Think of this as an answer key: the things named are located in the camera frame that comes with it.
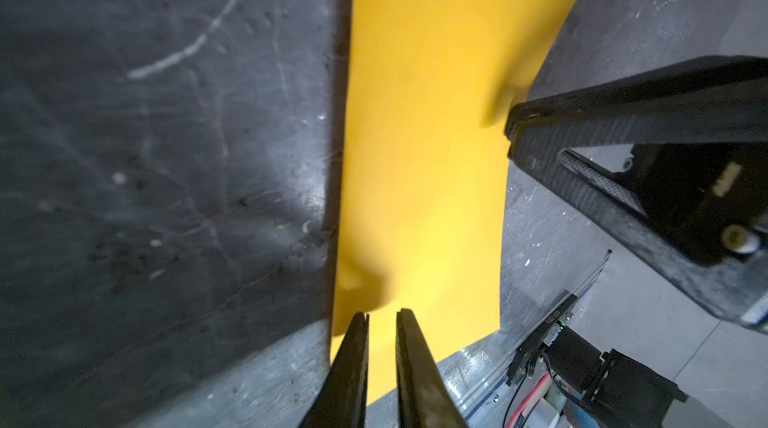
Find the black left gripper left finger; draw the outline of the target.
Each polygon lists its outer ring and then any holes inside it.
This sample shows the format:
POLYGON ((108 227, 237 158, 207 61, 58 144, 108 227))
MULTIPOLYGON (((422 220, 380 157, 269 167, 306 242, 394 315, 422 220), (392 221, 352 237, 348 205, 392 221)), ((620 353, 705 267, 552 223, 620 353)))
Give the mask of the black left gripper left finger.
POLYGON ((300 427, 364 427, 368 366, 369 317, 358 312, 300 427))

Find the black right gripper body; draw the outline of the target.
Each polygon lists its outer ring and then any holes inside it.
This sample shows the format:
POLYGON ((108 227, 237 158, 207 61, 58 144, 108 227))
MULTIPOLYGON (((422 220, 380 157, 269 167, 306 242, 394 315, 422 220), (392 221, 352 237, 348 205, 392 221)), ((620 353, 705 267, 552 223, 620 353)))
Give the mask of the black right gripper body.
POLYGON ((624 206, 691 261, 746 262, 767 247, 767 139, 628 143, 624 206))

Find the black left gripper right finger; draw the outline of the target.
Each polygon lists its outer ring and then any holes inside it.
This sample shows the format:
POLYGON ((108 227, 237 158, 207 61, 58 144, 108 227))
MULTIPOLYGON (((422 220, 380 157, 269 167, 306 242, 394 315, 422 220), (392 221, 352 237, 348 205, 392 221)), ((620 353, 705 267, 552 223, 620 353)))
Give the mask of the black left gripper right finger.
POLYGON ((467 427, 410 309, 397 313, 395 353, 399 426, 467 427))

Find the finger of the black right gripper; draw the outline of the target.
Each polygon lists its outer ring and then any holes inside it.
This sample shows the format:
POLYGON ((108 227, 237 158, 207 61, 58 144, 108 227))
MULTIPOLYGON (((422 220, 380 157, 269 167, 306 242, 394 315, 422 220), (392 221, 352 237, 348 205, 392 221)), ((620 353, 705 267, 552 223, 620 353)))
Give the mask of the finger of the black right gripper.
POLYGON ((612 173, 577 146, 515 130, 509 158, 716 318, 767 329, 767 151, 651 144, 612 173))
POLYGON ((515 146, 760 143, 767 139, 767 61, 706 56, 515 106, 515 146))

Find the yellow square paper sheet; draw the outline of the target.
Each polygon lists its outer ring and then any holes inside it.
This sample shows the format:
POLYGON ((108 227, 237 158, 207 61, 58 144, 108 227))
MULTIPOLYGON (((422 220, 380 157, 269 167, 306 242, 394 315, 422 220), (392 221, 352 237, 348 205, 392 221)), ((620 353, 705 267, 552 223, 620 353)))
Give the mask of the yellow square paper sheet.
POLYGON ((499 329, 504 126, 575 2, 352 0, 332 348, 369 315, 369 402, 399 310, 438 361, 499 329))

